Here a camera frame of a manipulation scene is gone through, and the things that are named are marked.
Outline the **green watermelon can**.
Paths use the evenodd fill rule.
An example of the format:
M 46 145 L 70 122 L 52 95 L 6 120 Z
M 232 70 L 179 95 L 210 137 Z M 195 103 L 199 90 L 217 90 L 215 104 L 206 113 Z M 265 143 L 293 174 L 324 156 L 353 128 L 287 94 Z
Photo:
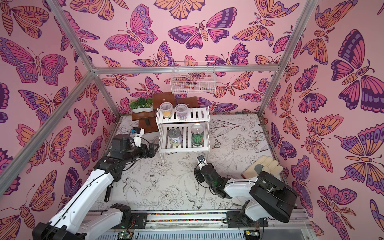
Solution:
M 204 142 L 205 128 L 202 124 L 193 124 L 191 127 L 192 145 L 201 146 Z

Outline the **silver tin can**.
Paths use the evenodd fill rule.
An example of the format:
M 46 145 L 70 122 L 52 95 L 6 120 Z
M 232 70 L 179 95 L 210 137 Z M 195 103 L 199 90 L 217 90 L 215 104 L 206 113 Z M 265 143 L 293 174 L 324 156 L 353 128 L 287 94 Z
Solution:
M 182 132 L 180 129 L 172 128 L 168 131 L 169 143 L 173 147 L 178 147 L 182 143 Z

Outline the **jar with yellow seeds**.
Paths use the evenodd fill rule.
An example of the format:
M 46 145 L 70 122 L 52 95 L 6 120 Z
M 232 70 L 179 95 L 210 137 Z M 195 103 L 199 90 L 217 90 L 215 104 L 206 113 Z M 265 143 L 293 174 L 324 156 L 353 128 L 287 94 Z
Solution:
M 160 111 L 164 118 L 171 118 L 173 116 L 173 105 L 170 102 L 164 102 L 160 105 Z

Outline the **jar with purple seeds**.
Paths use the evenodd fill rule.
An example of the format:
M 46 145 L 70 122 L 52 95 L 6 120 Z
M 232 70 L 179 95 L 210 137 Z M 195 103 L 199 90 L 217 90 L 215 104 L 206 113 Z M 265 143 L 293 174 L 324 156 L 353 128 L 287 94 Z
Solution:
M 175 107 L 175 111 L 177 114 L 177 118 L 179 120 L 186 120 L 187 119 L 189 108 L 186 104 L 178 104 Z

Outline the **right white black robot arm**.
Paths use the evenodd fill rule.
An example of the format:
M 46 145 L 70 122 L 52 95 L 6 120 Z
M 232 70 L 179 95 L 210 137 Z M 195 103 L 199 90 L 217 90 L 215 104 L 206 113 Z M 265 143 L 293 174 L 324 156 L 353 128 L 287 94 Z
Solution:
M 288 223 L 296 207 L 298 193 L 267 172 L 251 179 L 230 179 L 221 177 L 212 164 L 199 163 L 194 174 L 199 184 L 207 183 L 207 188 L 221 199 L 246 198 L 240 210 L 241 221 L 272 217 Z

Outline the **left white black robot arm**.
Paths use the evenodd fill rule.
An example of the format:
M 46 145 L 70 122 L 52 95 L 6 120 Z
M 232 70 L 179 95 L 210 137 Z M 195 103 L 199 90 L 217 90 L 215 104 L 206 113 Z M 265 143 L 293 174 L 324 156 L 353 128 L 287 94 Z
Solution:
M 95 240 L 111 229 L 139 227 L 131 208 L 114 204 L 88 223 L 84 218 L 102 194 L 109 198 L 111 188 L 140 160 L 156 156 L 160 146 L 142 140 L 141 135 L 116 135 L 106 154 L 98 160 L 88 179 L 74 197 L 48 223 L 39 223 L 32 232 L 34 240 Z

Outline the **white wooden two-tier shelf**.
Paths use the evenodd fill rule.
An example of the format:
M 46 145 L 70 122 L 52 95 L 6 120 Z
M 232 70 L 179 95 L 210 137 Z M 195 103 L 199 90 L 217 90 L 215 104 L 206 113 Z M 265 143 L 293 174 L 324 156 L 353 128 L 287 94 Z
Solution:
M 189 108 L 186 120 L 179 120 L 174 109 L 171 118 L 164 118 L 160 108 L 158 108 L 156 123 L 160 133 L 159 153 L 162 160 L 165 160 L 166 155 L 174 153 L 202 152 L 205 157 L 209 156 L 211 146 L 209 140 L 210 111 L 208 107 Z M 201 146 L 192 145 L 191 127 L 193 124 L 202 124 L 205 128 L 204 142 Z M 169 143 L 168 131 L 172 128 L 180 129 L 182 132 L 182 143 L 178 147 L 173 147 Z

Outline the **brown wooden stand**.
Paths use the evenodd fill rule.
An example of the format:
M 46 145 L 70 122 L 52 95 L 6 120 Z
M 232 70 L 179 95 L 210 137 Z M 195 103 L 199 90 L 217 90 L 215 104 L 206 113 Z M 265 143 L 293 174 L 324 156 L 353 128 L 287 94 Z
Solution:
M 154 94 L 153 111 L 133 113 L 132 121 L 138 121 L 139 128 L 144 129 L 145 133 L 158 132 L 156 124 L 157 108 L 164 102 L 170 102 L 175 107 L 177 104 L 186 104 L 189 107 L 197 108 L 199 106 L 197 97 L 183 98 L 177 97 L 171 92 Z

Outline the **green plant in white pot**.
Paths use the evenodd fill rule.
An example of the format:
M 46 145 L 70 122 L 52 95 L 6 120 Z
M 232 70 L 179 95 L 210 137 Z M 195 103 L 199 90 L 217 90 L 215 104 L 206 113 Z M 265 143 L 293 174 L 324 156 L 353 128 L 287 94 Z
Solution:
M 133 113 L 148 113 L 153 111 L 153 99 L 138 98 L 130 103 L 130 108 Z

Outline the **black spatula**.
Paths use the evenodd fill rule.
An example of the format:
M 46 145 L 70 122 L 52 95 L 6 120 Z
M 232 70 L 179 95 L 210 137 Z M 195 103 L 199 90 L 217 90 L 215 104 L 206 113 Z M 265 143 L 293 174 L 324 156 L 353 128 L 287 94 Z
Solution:
M 108 203 L 110 200 L 112 188 L 113 188 L 113 184 L 108 185 L 107 190 L 106 190 L 106 194 L 105 194 L 105 198 L 104 198 L 105 203 Z

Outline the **beige oven glove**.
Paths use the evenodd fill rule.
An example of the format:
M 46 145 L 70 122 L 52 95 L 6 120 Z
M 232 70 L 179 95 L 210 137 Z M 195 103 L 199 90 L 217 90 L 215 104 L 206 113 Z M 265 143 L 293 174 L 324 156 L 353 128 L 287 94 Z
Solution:
M 266 172 L 279 178 L 282 171 L 283 167 L 277 160 L 272 157 L 261 156 L 242 173 L 242 177 L 243 179 L 251 179 L 258 177 L 262 172 Z

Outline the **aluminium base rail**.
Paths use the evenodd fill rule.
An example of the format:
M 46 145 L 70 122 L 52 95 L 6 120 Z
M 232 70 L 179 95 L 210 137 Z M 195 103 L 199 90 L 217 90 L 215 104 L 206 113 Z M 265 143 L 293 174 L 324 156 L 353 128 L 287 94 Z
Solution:
M 91 211 L 67 231 L 82 240 L 315 240 L 307 214 L 294 210 L 288 223 L 272 217 L 242 221 L 240 211 Z

